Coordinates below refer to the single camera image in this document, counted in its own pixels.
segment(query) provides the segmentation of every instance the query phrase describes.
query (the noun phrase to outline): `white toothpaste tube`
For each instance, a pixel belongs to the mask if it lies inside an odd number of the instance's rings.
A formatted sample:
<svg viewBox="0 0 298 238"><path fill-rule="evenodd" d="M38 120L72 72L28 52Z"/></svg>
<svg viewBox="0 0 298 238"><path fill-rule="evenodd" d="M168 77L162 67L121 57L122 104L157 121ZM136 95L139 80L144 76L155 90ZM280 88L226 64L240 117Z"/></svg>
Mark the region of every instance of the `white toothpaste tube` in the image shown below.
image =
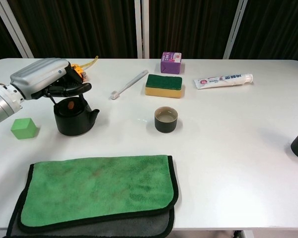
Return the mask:
<svg viewBox="0 0 298 238"><path fill-rule="evenodd" d="M194 80L198 89L233 86L253 82L253 74L235 74Z"/></svg>

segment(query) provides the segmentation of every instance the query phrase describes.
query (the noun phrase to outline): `green cube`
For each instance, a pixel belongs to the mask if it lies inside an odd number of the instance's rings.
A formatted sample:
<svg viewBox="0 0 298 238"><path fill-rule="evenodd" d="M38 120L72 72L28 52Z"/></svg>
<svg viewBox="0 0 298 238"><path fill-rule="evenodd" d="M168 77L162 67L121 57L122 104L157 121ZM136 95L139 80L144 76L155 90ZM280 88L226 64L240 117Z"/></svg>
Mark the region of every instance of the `green cube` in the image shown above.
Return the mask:
<svg viewBox="0 0 298 238"><path fill-rule="evenodd" d="M28 139L35 136L37 127L31 118L22 118L14 120L11 131L19 140Z"/></svg>

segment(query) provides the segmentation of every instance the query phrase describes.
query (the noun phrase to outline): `small cardboard box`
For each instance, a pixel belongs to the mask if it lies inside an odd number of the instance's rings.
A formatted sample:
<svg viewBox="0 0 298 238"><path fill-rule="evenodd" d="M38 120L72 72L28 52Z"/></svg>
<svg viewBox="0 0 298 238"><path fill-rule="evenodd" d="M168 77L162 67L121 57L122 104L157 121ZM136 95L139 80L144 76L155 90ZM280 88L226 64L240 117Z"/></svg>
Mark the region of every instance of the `small cardboard box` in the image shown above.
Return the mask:
<svg viewBox="0 0 298 238"><path fill-rule="evenodd" d="M160 63L161 73L179 74L181 66L181 53L163 52Z"/></svg>

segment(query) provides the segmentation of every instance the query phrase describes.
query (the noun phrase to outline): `toothbrush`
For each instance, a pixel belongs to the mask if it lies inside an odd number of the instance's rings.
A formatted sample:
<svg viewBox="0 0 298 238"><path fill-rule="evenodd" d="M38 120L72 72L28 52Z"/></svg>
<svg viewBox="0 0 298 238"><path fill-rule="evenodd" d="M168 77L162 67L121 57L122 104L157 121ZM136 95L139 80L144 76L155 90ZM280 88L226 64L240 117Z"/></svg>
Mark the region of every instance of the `toothbrush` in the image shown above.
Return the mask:
<svg viewBox="0 0 298 238"><path fill-rule="evenodd" d="M113 91L110 95L110 98L112 100L115 100L116 98L119 97L119 95L124 92L127 88L129 88L130 86L132 86L134 83L138 82L142 77L144 77L146 74L148 73L148 70L144 70L142 71L140 74L138 74L134 79L132 79L130 82L128 82L125 87L123 87L121 90L117 91Z"/></svg>

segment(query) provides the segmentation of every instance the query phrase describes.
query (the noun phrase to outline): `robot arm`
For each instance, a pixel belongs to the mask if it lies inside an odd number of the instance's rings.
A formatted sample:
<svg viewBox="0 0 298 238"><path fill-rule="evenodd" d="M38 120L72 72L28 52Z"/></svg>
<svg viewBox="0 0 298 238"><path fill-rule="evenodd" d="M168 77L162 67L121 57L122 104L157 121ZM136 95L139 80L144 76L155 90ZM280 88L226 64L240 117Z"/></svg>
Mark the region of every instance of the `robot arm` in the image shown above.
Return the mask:
<svg viewBox="0 0 298 238"><path fill-rule="evenodd" d="M0 122L19 111L24 100L71 97L91 89L66 59L38 60L10 78L9 85L0 84Z"/></svg>

